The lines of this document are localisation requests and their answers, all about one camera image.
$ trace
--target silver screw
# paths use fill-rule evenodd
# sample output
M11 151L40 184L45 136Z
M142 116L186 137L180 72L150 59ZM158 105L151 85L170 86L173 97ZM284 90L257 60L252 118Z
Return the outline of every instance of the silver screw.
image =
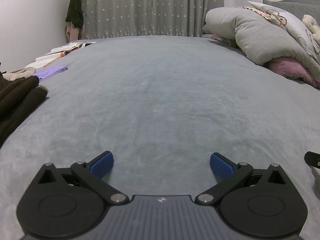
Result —
M126 196L123 195L123 194L120 194L120 193L117 193L117 194L113 194L110 199L113 201L113 202L122 202L122 201L125 201L126 200Z
M198 200L200 200L201 202L207 203L213 200L213 196L210 194L201 194L198 197Z

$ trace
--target white pillow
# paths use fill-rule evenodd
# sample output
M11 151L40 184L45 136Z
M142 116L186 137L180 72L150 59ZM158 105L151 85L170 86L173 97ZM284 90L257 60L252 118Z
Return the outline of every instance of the white pillow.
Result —
M280 8L263 3L250 2L256 9L273 14L287 29L288 33L300 44L301 47L320 65L320 46L316 43L312 33L293 14Z

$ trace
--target gray curtain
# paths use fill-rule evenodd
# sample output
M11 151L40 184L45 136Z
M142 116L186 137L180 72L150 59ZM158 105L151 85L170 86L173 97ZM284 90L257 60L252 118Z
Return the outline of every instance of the gray curtain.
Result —
M205 15L224 0L83 0L86 38L201 36Z

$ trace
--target white logo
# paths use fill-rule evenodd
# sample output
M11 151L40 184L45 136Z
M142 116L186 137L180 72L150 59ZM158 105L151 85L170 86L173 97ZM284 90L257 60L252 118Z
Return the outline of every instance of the white logo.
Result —
M164 197L161 197L161 198L158 198L157 200L158 200L160 203L162 203L162 202L166 201L167 199L164 198Z

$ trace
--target blue gripper pad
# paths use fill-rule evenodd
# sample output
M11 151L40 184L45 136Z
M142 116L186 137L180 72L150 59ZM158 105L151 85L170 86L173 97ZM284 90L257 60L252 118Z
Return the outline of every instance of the blue gripper pad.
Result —
M101 159L90 166L90 172L102 179L109 171L111 171L113 166L113 155L111 152L104 155Z
M226 163L215 154L211 154L210 156L210 167L212 172L220 179L225 179L235 172L230 164Z

